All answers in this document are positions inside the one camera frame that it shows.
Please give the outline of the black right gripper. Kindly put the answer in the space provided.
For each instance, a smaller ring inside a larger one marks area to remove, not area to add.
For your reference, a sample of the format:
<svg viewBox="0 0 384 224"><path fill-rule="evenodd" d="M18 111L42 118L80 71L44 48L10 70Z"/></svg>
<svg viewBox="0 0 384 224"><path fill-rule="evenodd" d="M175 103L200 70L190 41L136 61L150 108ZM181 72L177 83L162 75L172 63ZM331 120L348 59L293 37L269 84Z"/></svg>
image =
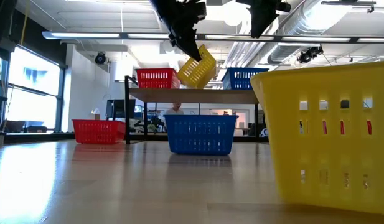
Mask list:
<svg viewBox="0 0 384 224"><path fill-rule="evenodd" d="M291 11L291 5L282 0L236 0L236 2L250 7L252 38L259 38L262 35L277 18L276 11Z"/></svg>

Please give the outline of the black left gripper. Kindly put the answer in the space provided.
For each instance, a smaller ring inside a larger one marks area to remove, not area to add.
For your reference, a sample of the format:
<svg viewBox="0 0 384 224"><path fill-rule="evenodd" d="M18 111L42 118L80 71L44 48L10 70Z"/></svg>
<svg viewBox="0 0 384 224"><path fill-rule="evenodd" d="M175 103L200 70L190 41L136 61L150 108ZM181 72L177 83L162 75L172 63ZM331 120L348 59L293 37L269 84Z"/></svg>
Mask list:
<svg viewBox="0 0 384 224"><path fill-rule="evenodd" d="M173 47L178 47L185 54L196 61L201 61L201 56L195 41L196 31L194 25L204 20L207 15L207 6L199 0L150 0L160 20L171 33L184 33L175 36L169 34Z"/></svg>

